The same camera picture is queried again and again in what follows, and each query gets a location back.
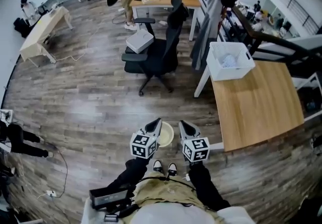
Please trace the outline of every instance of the wooden floor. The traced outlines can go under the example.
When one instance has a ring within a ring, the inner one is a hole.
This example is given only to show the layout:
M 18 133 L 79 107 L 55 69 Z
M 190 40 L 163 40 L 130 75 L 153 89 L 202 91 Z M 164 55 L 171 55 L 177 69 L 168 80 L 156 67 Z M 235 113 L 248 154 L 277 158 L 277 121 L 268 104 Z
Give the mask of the wooden floor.
M 167 93 L 153 80 L 144 97 L 139 97 L 144 76 L 125 73 L 121 61 L 125 40 L 132 32 L 112 24 L 120 4 L 109 8 L 106 0 L 95 0 L 65 6 L 73 17 L 74 30 L 60 27 L 48 50 L 57 59 L 86 54 L 78 61 L 68 58 L 56 64 L 39 57 L 39 68 L 20 60 L 4 108 L 13 109 L 15 120 L 27 131 L 55 144 L 64 155 L 68 163 L 66 191 L 55 203 L 71 223 L 79 223 L 89 190 L 108 185 L 124 170 L 131 158 L 129 140 L 142 125 L 161 117 L 174 127 L 174 142 L 154 158 L 163 159 L 165 165 L 177 163 L 182 174 L 186 167 L 178 121 L 195 123 L 212 142 L 221 141 L 221 134 L 211 83 L 199 99 L 193 98 L 201 76 L 192 70 L 189 58 L 191 19 L 180 36 L 178 69 L 166 76 L 174 92 Z M 150 10 L 157 22 L 166 20 L 167 14 L 163 9 Z M 157 37 L 165 37 L 164 26 L 156 23 L 153 28 Z M 319 119 L 268 143 L 212 153 L 207 167 L 213 182 L 226 200 L 244 206 L 257 223 L 285 223 L 321 178 L 322 158 L 312 152 L 308 140 L 314 132 L 322 133 Z M 53 159 L 10 154 L 7 164 L 17 166 L 20 175 L 10 185 L 14 206 L 47 223 L 68 223 L 51 199 L 37 199 L 48 188 L 57 194 L 63 190 L 66 168 L 57 151 Z

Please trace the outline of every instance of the sneaker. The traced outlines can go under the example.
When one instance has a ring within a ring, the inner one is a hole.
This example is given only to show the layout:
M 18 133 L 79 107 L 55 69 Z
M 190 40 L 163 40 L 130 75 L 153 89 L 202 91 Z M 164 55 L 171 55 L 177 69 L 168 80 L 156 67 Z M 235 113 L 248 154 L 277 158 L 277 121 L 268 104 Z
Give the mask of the sneaker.
M 136 27 L 135 23 L 129 23 L 129 24 L 125 23 L 124 28 L 126 30 L 131 30 L 131 31 L 136 31 L 137 30 L 137 27 Z
M 174 177 L 178 174 L 177 165 L 170 163 L 168 167 L 168 177 Z
M 54 157 L 54 153 L 53 152 L 48 152 L 48 157 L 47 158 L 52 158 Z
M 162 163 L 159 160 L 156 160 L 153 164 L 153 171 L 159 172 L 161 174 L 163 174 L 163 167 L 162 167 Z

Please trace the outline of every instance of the office chair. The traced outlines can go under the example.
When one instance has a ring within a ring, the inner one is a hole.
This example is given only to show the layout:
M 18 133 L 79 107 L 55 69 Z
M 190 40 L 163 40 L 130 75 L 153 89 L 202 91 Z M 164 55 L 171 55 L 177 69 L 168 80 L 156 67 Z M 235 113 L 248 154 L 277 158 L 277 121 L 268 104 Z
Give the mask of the office chair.
M 154 42 L 140 54 L 136 54 L 129 47 L 122 55 L 122 61 L 126 62 L 124 70 L 127 73 L 143 73 L 146 76 L 145 82 L 139 89 L 139 96 L 143 96 L 143 88 L 155 76 L 171 93 L 173 88 L 169 87 L 162 79 L 162 75 L 173 72 L 178 66 L 177 45 L 183 22 L 189 16 L 188 9 L 182 0 L 171 0 L 173 6 L 169 14 L 166 31 L 166 40 L 156 39 L 151 24 L 155 23 L 152 18 L 137 18 L 135 23 L 144 23 L 148 32 L 154 36 Z

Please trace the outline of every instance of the black sleeve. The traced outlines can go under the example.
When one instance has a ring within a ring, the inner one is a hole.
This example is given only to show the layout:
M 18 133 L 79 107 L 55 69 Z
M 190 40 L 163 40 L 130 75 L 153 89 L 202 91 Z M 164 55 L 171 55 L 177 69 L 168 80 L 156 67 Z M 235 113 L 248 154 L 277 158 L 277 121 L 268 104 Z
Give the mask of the black sleeve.
M 222 199 L 211 181 L 208 169 L 202 163 L 190 165 L 189 177 L 196 188 L 198 199 L 205 206 L 215 211 L 230 207 L 230 204 Z
M 147 171 L 146 165 L 148 165 L 148 163 L 149 159 L 146 160 L 142 158 L 127 161 L 125 163 L 126 170 L 123 171 L 110 185 L 108 185 L 107 189 L 114 192 L 121 186 L 136 185 Z

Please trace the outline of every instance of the white storage box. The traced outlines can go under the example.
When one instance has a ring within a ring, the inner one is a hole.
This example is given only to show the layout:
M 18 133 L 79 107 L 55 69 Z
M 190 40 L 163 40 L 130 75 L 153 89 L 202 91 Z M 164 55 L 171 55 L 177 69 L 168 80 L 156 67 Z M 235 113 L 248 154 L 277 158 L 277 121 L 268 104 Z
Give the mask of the white storage box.
M 140 53 L 153 43 L 153 35 L 141 29 L 126 40 L 126 45 L 135 53 Z
M 222 66 L 222 59 L 227 55 L 232 55 L 235 58 L 236 66 Z M 239 42 L 211 42 L 207 64 L 214 81 L 243 78 L 255 67 L 255 62 L 247 47 Z

